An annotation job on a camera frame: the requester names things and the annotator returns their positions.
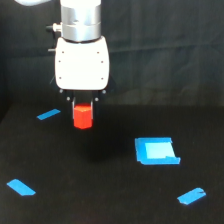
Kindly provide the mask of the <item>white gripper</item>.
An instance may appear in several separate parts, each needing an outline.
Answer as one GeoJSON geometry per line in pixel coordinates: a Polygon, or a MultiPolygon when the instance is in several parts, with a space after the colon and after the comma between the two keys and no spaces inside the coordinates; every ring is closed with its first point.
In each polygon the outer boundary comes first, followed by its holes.
{"type": "MultiPolygon", "coordinates": [[[[75,43],[59,37],[55,48],[55,82],[71,102],[72,118],[76,106],[75,92],[105,91],[110,80],[110,58],[106,38],[75,43]]],[[[91,121],[94,121],[94,100],[90,101],[91,121]]]]}

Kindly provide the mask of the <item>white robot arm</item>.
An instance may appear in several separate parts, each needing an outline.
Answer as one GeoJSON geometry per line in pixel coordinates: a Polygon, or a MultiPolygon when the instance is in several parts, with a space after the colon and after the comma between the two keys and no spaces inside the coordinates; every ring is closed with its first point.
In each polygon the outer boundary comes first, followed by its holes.
{"type": "Polygon", "coordinates": [[[94,103],[78,103],[75,91],[99,93],[109,82],[110,59],[106,38],[101,34],[101,0],[60,0],[61,22],[48,26],[60,32],[55,52],[55,81],[61,91],[70,92],[73,125],[92,126],[94,103]]]}

